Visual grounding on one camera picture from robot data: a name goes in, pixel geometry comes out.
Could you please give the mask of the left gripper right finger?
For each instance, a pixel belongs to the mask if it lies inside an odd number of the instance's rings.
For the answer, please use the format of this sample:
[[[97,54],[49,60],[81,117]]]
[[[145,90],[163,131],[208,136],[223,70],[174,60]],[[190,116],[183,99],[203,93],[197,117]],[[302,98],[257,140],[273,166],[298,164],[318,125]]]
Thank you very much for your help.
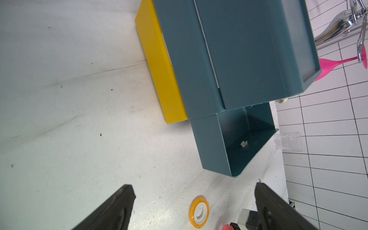
[[[263,230],[316,229],[265,183],[256,184],[255,200]]]

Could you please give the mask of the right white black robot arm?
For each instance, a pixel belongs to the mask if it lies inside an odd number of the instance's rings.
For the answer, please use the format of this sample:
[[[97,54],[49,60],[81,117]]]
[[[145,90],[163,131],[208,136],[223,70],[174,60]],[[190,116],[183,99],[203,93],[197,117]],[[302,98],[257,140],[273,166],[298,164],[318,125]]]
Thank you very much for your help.
[[[258,212],[248,209],[241,210],[238,222],[231,222],[228,230],[281,230],[270,211],[264,214],[265,224],[259,218]]]

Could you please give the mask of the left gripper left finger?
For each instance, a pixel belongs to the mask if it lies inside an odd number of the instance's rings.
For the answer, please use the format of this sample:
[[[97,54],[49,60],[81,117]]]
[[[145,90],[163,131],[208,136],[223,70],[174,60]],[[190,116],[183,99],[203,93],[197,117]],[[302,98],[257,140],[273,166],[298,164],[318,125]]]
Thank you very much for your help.
[[[135,198],[133,186],[123,185],[74,229],[127,230]]]

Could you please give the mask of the teal three-drawer cabinet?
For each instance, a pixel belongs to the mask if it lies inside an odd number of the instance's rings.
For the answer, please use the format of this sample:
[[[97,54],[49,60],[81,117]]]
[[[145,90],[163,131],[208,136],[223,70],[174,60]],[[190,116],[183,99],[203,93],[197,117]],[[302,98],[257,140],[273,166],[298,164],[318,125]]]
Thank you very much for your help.
[[[202,167],[237,177],[321,67],[305,1],[154,1]]]

